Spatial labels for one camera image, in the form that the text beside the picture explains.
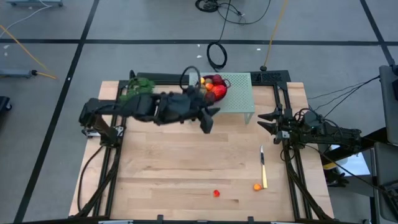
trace fruit bowl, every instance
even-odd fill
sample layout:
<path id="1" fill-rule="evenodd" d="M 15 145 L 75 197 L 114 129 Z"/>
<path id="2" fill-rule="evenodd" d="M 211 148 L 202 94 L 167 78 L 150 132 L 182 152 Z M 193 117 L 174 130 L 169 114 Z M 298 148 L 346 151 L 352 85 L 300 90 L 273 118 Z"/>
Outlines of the fruit bowl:
<path id="1" fill-rule="evenodd" d="M 212 99 L 214 97 L 214 102 L 220 101 L 222 100 L 227 92 L 228 92 L 228 88 L 231 87 L 231 82 L 228 79 L 222 79 L 222 76 L 219 74 L 216 75 L 206 75 L 202 78 L 204 78 L 205 80 L 210 79 L 213 80 L 215 76 L 219 76 L 217 82 L 213 85 L 212 88 L 207 89 L 207 92 L 205 93 L 205 97 Z"/>

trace wooden table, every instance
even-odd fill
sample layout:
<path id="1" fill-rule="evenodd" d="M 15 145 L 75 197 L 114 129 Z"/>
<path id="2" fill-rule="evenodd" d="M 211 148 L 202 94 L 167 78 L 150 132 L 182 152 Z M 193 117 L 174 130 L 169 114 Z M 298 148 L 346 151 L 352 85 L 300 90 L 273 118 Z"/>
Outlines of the wooden table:
<path id="1" fill-rule="evenodd" d="M 115 99 L 117 85 L 118 82 L 103 82 L 99 99 Z M 288 83 L 288 88 L 294 113 L 306 108 L 303 83 Z M 157 86 L 155 91 L 171 90 L 180 92 L 178 86 Z M 254 86 L 253 93 L 255 115 L 274 110 L 272 87 Z M 238 114 L 219 114 L 214 118 L 211 134 L 203 134 L 197 122 L 156 126 L 129 118 L 111 218 L 155 220 L 163 214 L 165 220 L 245 221 L 253 216 L 255 221 L 294 221 L 287 172 L 280 159 L 282 145 L 272 143 L 274 137 L 256 123 L 258 120 L 253 116 L 244 125 Z M 261 183 L 261 144 L 268 189 L 255 192 L 253 185 Z M 88 140 L 82 166 L 98 147 L 98 138 Z M 320 156 L 310 148 L 301 152 L 308 191 L 332 217 Z M 83 205 L 97 188 L 103 155 L 104 150 L 85 172 Z M 215 189 L 221 193 L 218 198 L 213 197 Z M 77 190 L 71 215 L 77 213 L 76 193 Z M 298 201 L 304 218 L 301 194 Z M 104 213 L 105 202 L 102 200 L 100 214 Z"/>

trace green plant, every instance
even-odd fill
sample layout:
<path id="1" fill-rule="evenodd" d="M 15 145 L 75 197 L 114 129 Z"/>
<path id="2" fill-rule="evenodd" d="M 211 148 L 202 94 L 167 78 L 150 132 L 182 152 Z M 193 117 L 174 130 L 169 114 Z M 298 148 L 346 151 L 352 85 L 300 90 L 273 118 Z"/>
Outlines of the green plant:
<path id="1" fill-rule="evenodd" d="M 140 93 L 152 93 L 155 88 L 155 82 L 147 78 L 132 78 L 129 80 L 128 91 L 120 96 L 120 100 L 127 101 L 132 96 Z"/>

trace floor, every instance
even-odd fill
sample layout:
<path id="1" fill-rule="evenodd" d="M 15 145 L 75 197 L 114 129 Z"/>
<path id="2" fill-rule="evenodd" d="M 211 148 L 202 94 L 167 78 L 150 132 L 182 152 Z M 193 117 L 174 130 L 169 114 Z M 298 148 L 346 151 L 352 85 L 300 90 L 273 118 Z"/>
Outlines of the floor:
<path id="1" fill-rule="evenodd" d="M 0 80 L 0 95 L 13 103 L 0 129 L 0 223 L 16 217 L 39 153 L 45 155 L 44 163 L 40 173 L 34 172 L 40 175 L 34 189 L 29 188 L 32 197 L 19 218 L 67 216 L 86 143 L 78 115 L 83 104 L 98 95 L 103 80 L 127 79 L 130 69 L 181 73 L 195 65 L 211 71 L 206 46 L 220 36 L 223 20 L 217 13 L 198 11 L 194 2 L 64 0 L 63 7 L 43 10 L 10 29 L 58 79 Z M 267 1 L 232 3 L 253 21 Z M 223 40 L 228 63 L 223 71 L 259 69 L 282 5 L 282 0 L 272 0 L 263 20 L 253 25 L 227 23 Z M 398 60 L 397 7 L 395 0 L 289 1 L 267 66 L 288 70 L 293 82 L 304 82 L 308 97 L 369 80 L 391 56 Z M 8 26 L 36 9 L 0 0 L 0 24 Z M 0 46 L 0 67 L 44 72 L 6 34 Z M 211 54 L 222 61 L 219 51 Z M 332 98 L 310 104 L 316 107 Z M 335 104 L 319 112 L 327 113 Z M 328 118 L 367 134 L 384 126 L 381 108 L 380 85 L 372 82 Z M 330 189 L 330 195 L 336 218 L 369 218 L 368 198 L 344 189 Z"/>

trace table leg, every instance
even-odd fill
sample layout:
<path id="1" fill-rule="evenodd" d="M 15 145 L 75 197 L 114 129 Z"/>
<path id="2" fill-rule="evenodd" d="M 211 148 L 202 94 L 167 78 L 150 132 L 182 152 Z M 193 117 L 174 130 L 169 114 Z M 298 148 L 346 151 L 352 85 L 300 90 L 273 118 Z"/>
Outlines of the table leg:
<path id="1" fill-rule="evenodd" d="M 249 124 L 251 117 L 253 116 L 254 113 L 245 113 L 244 114 L 244 123 Z"/>

